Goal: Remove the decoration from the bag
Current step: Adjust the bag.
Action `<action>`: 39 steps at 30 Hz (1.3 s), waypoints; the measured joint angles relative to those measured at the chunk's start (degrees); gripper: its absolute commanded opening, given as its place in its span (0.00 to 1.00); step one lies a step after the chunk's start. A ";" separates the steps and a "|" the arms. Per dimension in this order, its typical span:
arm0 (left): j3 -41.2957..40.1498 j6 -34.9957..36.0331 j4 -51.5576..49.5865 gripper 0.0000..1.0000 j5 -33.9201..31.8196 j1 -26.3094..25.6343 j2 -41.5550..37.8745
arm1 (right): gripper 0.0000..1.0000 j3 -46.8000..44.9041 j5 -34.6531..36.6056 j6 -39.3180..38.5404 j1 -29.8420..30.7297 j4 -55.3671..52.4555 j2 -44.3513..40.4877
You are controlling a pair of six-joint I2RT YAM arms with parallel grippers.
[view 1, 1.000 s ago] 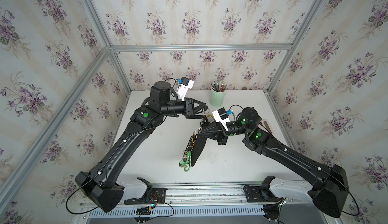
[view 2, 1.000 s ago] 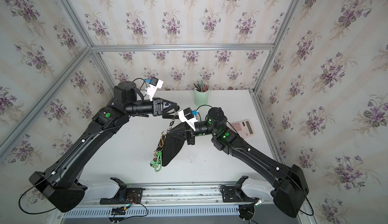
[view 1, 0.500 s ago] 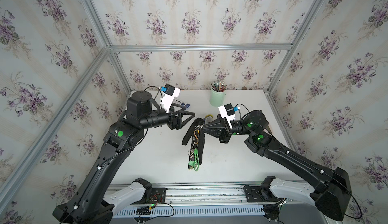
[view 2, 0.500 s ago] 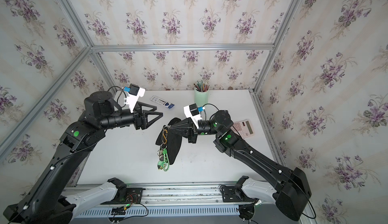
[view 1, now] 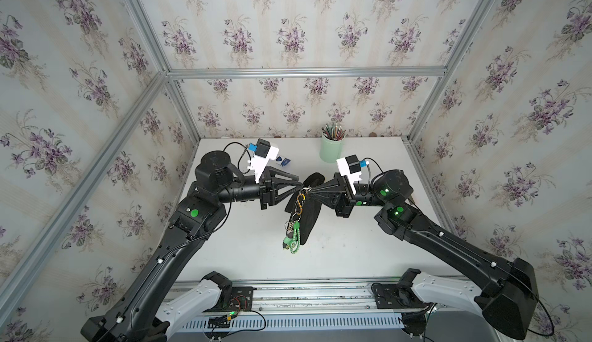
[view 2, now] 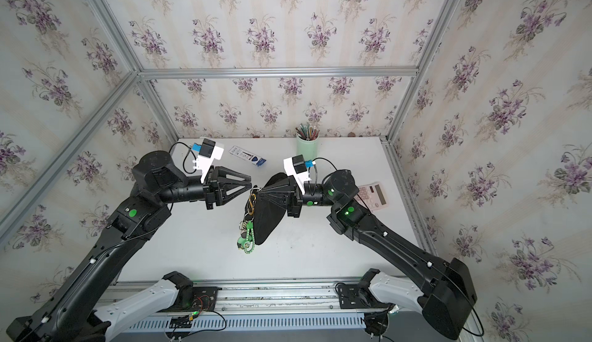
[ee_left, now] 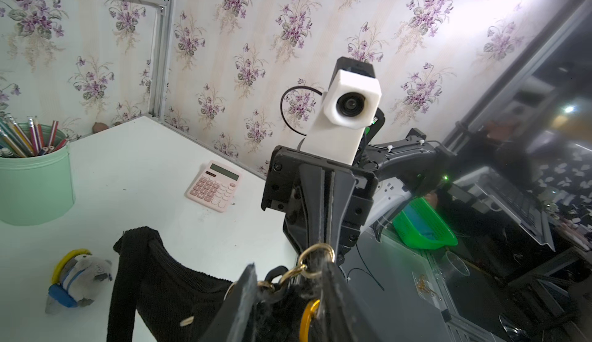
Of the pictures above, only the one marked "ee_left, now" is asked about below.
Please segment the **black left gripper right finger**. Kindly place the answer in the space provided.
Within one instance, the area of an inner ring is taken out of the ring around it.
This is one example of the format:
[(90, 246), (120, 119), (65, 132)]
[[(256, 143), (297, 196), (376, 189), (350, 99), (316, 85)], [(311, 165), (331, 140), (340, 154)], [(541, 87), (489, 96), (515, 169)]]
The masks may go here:
[(322, 341), (381, 341), (334, 263), (322, 267), (321, 290)]

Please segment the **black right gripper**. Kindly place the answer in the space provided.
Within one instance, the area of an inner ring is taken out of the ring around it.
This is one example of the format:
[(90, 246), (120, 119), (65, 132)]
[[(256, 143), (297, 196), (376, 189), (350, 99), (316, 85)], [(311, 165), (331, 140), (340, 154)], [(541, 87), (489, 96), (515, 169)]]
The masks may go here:
[(344, 263), (368, 219), (377, 186), (372, 172), (277, 146), (261, 208), (285, 214), (283, 233), (296, 253), (328, 243), (335, 261)]

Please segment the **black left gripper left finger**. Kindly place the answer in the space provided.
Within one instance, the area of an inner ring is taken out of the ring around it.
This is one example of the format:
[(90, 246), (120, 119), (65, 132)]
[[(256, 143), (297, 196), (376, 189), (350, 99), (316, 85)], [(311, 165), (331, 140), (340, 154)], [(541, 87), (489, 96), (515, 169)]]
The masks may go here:
[(252, 313), (256, 304), (257, 274), (250, 264), (199, 341), (254, 341)]

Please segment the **black knitted shoulder bag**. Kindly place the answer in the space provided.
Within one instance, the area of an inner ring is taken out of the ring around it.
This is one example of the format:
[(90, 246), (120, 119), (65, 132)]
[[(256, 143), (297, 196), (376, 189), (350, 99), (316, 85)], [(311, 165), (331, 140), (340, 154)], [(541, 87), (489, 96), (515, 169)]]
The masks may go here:
[[(119, 266), (108, 341), (131, 341), (137, 317), (157, 341), (199, 341), (234, 286), (177, 262), (160, 234), (146, 226), (126, 231), (113, 249)], [(296, 286), (275, 295), (258, 286), (252, 313), (254, 341), (311, 341), (313, 305)]]

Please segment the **yellow blue plush keychain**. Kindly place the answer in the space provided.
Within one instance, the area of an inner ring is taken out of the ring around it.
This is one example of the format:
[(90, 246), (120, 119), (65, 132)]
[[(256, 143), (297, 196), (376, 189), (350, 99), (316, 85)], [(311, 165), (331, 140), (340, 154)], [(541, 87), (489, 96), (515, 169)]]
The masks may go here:
[(88, 307), (113, 281), (112, 262), (88, 249), (74, 249), (55, 266), (46, 298), (46, 314)]

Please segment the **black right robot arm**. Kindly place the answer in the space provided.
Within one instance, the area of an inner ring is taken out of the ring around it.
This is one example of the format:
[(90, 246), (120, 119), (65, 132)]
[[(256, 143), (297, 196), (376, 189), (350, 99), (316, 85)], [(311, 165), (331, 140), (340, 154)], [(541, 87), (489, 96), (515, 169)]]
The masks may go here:
[(454, 157), (416, 128), (391, 145), (365, 146), (353, 164), (277, 146), (261, 208), (285, 215), (283, 233), (297, 254), (327, 243), (342, 263), (366, 224), (436, 189)]

